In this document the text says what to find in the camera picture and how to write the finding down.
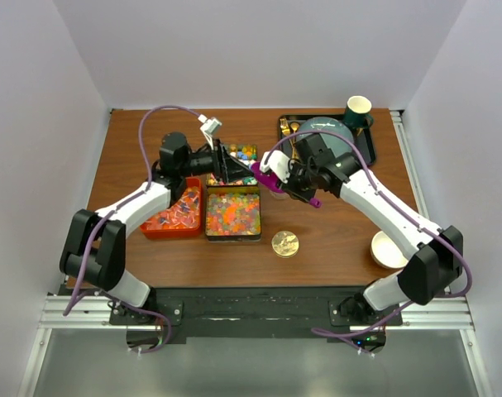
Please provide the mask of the purple plastic scoop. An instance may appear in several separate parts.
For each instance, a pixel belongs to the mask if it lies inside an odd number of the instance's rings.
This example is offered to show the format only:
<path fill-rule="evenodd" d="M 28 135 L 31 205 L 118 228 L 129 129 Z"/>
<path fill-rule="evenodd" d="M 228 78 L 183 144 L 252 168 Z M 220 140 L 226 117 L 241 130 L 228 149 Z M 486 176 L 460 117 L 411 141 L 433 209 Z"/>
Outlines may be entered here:
<path fill-rule="evenodd" d="M 302 203 L 308 203 L 314 208 L 321 208 L 322 207 L 322 202 L 315 198 L 314 196 L 312 197 L 304 197 L 301 195 L 299 192 L 293 192 L 290 189 L 288 190 L 283 190 L 283 182 L 278 178 L 276 174 L 274 174 L 272 171 L 269 173 L 263 173 L 260 171 L 260 164 L 259 163 L 254 163 L 249 166 L 251 172 L 254 175 L 254 178 L 260 183 L 263 184 L 270 192 L 274 194 L 283 194 L 287 195 L 292 199 L 298 200 Z"/>

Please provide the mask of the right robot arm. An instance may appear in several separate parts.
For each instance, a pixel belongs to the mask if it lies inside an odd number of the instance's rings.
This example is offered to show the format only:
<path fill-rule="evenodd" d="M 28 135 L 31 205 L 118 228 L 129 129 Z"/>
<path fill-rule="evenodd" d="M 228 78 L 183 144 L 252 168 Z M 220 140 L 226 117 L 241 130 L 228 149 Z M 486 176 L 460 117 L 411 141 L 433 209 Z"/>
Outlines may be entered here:
<path fill-rule="evenodd" d="M 330 136 L 328 141 L 324 132 L 298 132 L 298 159 L 274 146 L 253 171 L 270 190 L 315 208 L 321 205 L 317 190 L 333 194 L 369 218 L 406 260 L 402 269 L 344 299 L 341 312 L 371 325 L 385 309 L 445 297 L 445 288 L 461 275 L 471 285 L 461 232 L 441 228 L 415 212 L 377 180 L 352 141 L 337 133 Z"/>

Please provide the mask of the clear plastic jar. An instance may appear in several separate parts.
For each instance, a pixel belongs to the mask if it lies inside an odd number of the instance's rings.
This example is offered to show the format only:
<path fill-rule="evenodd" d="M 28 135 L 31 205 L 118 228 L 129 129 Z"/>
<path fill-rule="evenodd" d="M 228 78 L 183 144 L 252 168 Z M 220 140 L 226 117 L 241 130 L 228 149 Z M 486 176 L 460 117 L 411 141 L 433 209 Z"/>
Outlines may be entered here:
<path fill-rule="evenodd" d="M 285 200 L 289 198 L 289 195 L 283 191 L 270 191 L 271 196 L 277 200 Z"/>

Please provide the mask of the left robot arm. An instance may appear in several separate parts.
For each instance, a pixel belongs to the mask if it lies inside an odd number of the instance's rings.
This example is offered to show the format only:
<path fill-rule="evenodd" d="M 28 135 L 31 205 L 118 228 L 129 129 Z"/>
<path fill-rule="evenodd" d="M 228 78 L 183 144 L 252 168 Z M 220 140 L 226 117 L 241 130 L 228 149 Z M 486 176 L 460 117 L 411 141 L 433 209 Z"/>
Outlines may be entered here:
<path fill-rule="evenodd" d="M 165 135 L 151 176 L 122 200 L 98 211 L 79 210 L 72 218 L 60 257 L 60 271 L 105 291 L 128 306 L 139 324 L 157 315 L 152 287 L 126 269 L 127 238 L 149 218 L 176 204 L 191 176 L 212 174 L 223 182 L 251 177 L 259 164 L 245 163 L 219 141 L 192 150 L 181 132 Z"/>

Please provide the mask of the candy tin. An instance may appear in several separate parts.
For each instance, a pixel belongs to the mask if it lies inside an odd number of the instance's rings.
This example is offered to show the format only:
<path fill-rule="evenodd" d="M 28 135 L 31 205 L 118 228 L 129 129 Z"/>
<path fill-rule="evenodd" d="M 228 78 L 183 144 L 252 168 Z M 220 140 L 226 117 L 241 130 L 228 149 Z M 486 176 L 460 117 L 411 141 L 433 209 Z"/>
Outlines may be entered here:
<path fill-rule="evenodd" d="M 228 144 L 225 145 L 230 156 L 238 159 L 245 165 L 249 166 L 254 164 L 258 159 L 257 145 L 254 144 Z M 244 176 L 240 179 L 235 179 L 230 182 L 224 182 L 218 179 L 214 174 L 210 174 L 206 178 L 207 187 L 220 187 L 220 186 L 256 186 L 258 182 L 254 176 Z"/>
<path fill-rule="evenodd" d="M 262 232 L 258 186 L 209 188 L 204 230 L 211 242 L 258 242 Z"/>

